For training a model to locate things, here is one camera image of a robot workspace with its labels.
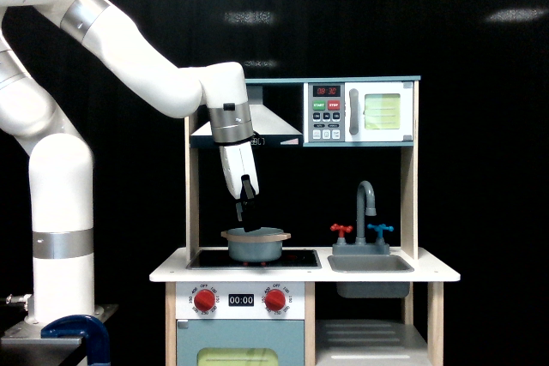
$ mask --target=red button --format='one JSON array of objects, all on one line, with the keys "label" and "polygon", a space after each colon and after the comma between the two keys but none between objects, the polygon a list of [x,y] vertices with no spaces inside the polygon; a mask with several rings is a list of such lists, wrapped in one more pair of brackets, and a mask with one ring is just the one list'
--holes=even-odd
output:
[{"label": "red button", "polygon": [[283,310],[284,306],[286,306],[286,297],[284,296],[284,293],[278,289],[268,291],[267,296],[265,296],[265,306],[273,312]]},{"label": "red button", "polygon": [[339,100],[329,100],[328,101],[328,110],[329,111],[338,111],[340,109]]},{"label": "red button", "polygon": [[195,296],[195,306],[202,312],[207,312],[215,306],[215,294],[207,289],[202,289]]}]

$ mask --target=red knob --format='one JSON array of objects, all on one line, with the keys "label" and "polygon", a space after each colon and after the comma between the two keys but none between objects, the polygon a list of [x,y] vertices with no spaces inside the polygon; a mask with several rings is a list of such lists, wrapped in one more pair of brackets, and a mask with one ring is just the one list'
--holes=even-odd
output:
[{"label": "red knob", "polygon": [[330,227],[330,230],[331,231],[340,231],[340,237],[345,237],[345,233],[351,233],[351,231],[353,231],[353,227],[352,226],[342,226],[342,225],[338,225],[337,223],[334,223]]},{"label": "red knob", "polygon": [[268,291],[267,296],[265,296],[265,306],[267,306],[267,309],[274,312],[283,310],[284,306],[286,306],[286,296],[284,296],[284,293],[278,289]]},{"label": "red knob", "polygon": [[207,289],[202,289],[195,296],[195,306],[202,312],[207,312],[215,306],[215,294]]}]

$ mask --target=countertop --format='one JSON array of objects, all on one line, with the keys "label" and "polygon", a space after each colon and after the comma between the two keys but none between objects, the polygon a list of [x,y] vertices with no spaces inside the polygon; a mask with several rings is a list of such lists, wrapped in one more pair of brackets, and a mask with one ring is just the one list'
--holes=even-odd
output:
[{"label": "countertop", "polygon": [[[286,250],[304,248],[285,248]],[[417,260],[410,258],[400,247],[390,248],[391,255],[399,255],[413,272],[400,273],[341,273],[332,270],[328,256],[332,248],[307,248],[315,250],[322,267],[274,269],[253,267],[245,269],[187,269],[185,248],[179,248],[149,276],[153,282],[456,282],[460,274],[437,257],[419,248]]]}]

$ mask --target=gray sink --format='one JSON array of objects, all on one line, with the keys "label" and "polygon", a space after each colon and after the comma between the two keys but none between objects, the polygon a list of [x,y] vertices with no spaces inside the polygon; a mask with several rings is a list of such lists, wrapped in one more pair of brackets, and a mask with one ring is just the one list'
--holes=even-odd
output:
[{"label": "gray sink", "polygon": [[343,273],[394,273],[413,272],[413,267],[396,255],[331,255],[329,265]]},{"label": "gray sink", "polygon": [[[395,255],[331,255],[329,265],[342,273],[403,273],[413,267]],[[410,282],[337,282],[337,293],[345,298],[406,297]]]}]

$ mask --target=oven knob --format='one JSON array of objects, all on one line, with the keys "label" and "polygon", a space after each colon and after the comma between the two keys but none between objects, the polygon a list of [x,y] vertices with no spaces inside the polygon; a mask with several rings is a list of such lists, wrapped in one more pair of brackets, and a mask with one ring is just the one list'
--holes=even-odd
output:
[{"label": "oven knob", "polygon": [[195,296],[195,306],[202,312],[207,312],[215,306],[215,294],[208,289],[202,289]]},{"label": "oven knob", "polygon": [[268,291],[265,296],[265,306],[273,312],[283,310],[284,306],[286,306],[286,297],[284,296],[284,293],[278,289]]}]

